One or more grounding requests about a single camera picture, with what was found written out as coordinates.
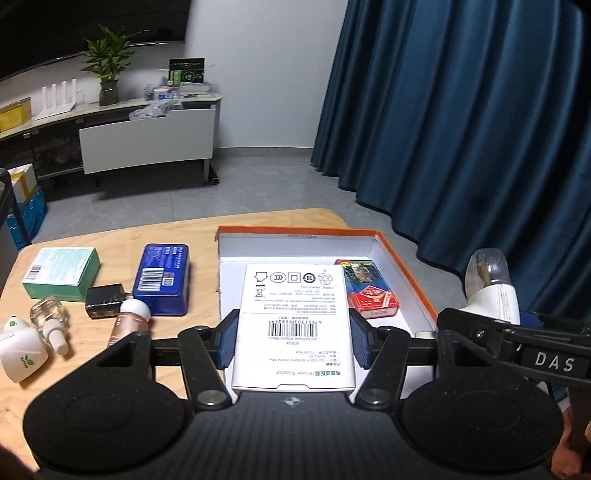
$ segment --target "box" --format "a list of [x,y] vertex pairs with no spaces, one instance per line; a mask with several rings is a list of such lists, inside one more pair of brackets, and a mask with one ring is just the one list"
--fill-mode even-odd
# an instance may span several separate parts
[[400,304],[371,260],[337,260],[345,274],[349,305],[365,319],[393,317]]
[[205,59],[171,59],[168,61],[168,81],[174,86],[181,82],[203,83]]
[[31,119],[31,97],[0,109],[0,132],[18,127]]
[[249,264],[235,355],[235,390],[353,391],[342,268]]
[[[21,212],[22,222],[25,224],[25,229],[29,234],[29,238],[35,238],[47,214],[47,204],[45,202],[45,197],[43,196],[43,191],[41,188],[38,188],[35,191],[31,199],[26,204],[23,205],[22,203],[19,203],[18,209]],[[21,248],[25,248],[27,245],[22,239],[22,232],[18,227],[17,220],[14,218],[14,212],[11,212],[8,215],[6,222],[10,228],[10,233],[17,248],[19,250]]]
[[[217,232],[219,254],[220,315],[225,318],[241,308],[245,273],[249,264],[314,264],[335,265],[342,258],[369,260],[379,269],[384,280],[396,292],[400,302],[394,317],[369,319],[375,327],[391,325],[416,332],[436,330],[437,312],[417,284],[402,259],[382,232],[361,229],[296,228],[274,226],[221,226]],[[225,384],[233,400],[234,360],[225,369]],[[367,376],[356,359],[355,391]],[[433,380],[433,368],[410,366],[402,388],[405,398],[415,388]]]
[[37,189],[37,177],[35,176],[33,164],[29,163],[22,167],[9,168],[8,173],[12,180],[12,189],[17,202],[21,204],[27,203]]
[[134,282],[134,298],[152,315],[182,316],[189,309],[189,246],[148,244]]
[[62,301],[85,301],[99,267],[94,248],[44,247],[27,270],[22,285],[32,299],[55,295]]

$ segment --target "barcode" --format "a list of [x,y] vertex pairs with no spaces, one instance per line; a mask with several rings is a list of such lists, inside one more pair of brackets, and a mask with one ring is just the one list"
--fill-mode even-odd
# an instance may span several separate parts
[[143,268],[142,275],[139,278],[138,290],[160,291],[163,276],[163,268]]
[[316,322],[280,323],[277,320],[269,320],[269,336],[316,338],[318,337],[318,324]]
[[25,277],[25,280],[35,280],[43,265],[32,265]]

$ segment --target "gray floor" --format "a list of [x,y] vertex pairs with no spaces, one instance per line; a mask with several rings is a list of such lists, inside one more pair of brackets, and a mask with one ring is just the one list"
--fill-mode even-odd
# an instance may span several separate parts
[[234,213],[328,208],[354,228],[381,230],[439,311],[466,305],[460,280],[419,262],[414,243],[393,233],[390,218],[355,203],[355,194],[323,177],[307,157],[221,158],[217,186],[200,186],[201,164],[134,167],[101,175],[72,174],[43,183],[49,213],[34,242],[117,228]]

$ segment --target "glass perfume bottle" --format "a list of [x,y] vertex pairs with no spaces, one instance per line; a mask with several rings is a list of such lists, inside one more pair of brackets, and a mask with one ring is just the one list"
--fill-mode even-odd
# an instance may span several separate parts
[[58,355],[68,353],[66,341],[68,314],[66,308],[55,297],[47,297],[31,307],[31,323]]
[[127,299],[121,304],[107,346],[121,340],[132,332],[147,332],[150,329],[150,308],[141,300]]

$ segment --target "white box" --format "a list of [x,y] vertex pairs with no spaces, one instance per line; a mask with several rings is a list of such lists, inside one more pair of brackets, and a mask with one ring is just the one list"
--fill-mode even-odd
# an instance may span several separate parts
[[[225,318],[242,301],[246,268],[249,264],[333,265],[338,259],[371,259],[398,301],[394,317],[369,319],[373,326],[392,325],[416,332],[436,330],[437,312],[417,284],[401,258],[382,232],[361,229],[295,228],[273,226],[221,226],[217,232],[219,253],[220,314]],[[355,365],[355,399],[368,370]],[[232,400],[234,361],[225,370],[225,383]],[[402,398],[433,379],[433,367],[410,366],[402,389]]]
[[342,267],[247,265],[234,365],[234,390],[353,391]]
[[8,170],[12,180],[12,189],[18,203],[27,203],[37,189],[37,177],[33,164],[29,163],[22,167],[10,168]]

